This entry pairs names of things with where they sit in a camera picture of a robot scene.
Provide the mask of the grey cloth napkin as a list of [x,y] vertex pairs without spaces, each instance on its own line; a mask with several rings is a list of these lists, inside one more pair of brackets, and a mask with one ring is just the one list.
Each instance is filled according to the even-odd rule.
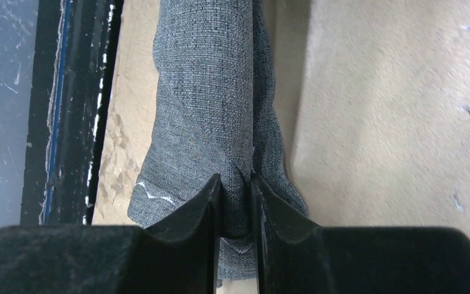
[[155,122],[128,217],[149,227],[218,174],[225,189],[218,279],[253,279],[252,173],[307,212],[284,170],[261,1],[162,1],[153,60],[159,73]]

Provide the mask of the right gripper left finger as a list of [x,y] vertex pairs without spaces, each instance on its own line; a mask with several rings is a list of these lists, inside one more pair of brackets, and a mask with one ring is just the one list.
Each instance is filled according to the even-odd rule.
[[0,228],[0,293],[215,293],[222,192],[214,175],[148,228]]

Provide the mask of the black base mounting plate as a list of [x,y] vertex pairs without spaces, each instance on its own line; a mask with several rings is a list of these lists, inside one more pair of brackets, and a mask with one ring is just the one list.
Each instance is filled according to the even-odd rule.
[[92,222],[123,6],[39,2],[21,225]]

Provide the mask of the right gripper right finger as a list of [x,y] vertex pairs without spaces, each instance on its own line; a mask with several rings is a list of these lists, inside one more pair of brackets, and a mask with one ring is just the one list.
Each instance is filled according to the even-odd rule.
[[470,293],[470,239],[450,227],[323,227],[251,181],[260,293]]

